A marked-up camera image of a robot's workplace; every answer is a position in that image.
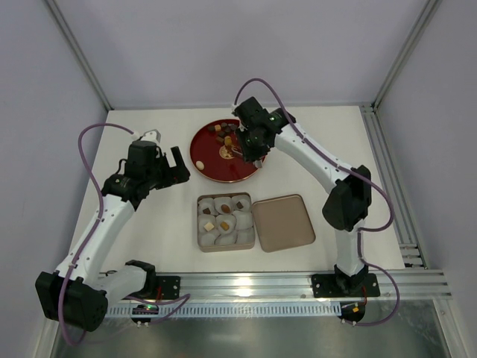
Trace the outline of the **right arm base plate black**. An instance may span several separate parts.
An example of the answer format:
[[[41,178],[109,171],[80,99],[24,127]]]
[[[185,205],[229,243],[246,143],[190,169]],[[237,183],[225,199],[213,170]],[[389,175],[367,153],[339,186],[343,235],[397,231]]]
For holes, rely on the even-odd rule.
[[[313,274],[311,280],[315,298],[377,298],[381,295],[377,277],[371,273],[353,289],[341,288],[334,273]]]

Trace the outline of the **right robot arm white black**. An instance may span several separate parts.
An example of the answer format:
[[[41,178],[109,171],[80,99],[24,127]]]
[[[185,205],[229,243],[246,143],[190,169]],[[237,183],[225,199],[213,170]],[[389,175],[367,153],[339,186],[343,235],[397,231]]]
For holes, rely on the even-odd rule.
[[[300,164],[328,195],[322,208],[333,227],[337,245],[333,291],[342,295],[362,292],[369,266],[358,257],[358,228],[371,205],[370,171],[353,168],[333,157],[297,124],[287,111],[268,112],[254,97],[232,109],[240,121],[236,138],[245,162],[259,163],[275,148]]]

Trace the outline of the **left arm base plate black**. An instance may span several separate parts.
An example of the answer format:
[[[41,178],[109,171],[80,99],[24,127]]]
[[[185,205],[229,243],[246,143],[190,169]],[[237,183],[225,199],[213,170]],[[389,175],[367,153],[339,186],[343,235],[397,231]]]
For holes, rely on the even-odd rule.
[[[174,300],[180,297],[180,276],[157,275],[153,291],[156,301]]]

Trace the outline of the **white square chocolate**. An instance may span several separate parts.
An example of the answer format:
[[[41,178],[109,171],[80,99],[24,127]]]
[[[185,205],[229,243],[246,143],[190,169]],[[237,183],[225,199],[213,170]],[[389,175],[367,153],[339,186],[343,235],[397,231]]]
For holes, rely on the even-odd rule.
[[[204,229],[206,231],[211,231],[213,228],[214,228],[214,225],[210,222],[204,225]]]

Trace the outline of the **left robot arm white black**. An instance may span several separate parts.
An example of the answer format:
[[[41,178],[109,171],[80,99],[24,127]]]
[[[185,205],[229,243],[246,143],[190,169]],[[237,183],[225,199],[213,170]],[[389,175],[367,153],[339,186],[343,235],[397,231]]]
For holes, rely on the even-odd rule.
[[[178,147],[171,148],[174,166],[160,147],[136,140],[129,146],[124,171],[107,178],[99,207],[76,246],[52,273],[36,280],[46,318],[86,332],[96,330],[107,309],[132,295],[147,298],[156,287],[154,265],[129,260],[110,277],[99,273],[122,228],[151,191],[185,183],[190,172]]]

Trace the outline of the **metal tongs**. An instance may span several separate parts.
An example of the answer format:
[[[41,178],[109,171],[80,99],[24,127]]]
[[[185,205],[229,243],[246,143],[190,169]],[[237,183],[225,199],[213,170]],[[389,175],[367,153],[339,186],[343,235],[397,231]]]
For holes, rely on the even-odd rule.
[[[248,160],[245,158],[245,156],[243,155],[243,153],[235,146],[229,146],[228,147],[228,150],[232,153],[233,156],[241,159],[243,162],[245,163],[249,163],[249,164],[253,164],[253,166],[257,169],[260,169],[263,167],[263,161],[262,159],[258,159],[258,160]]]

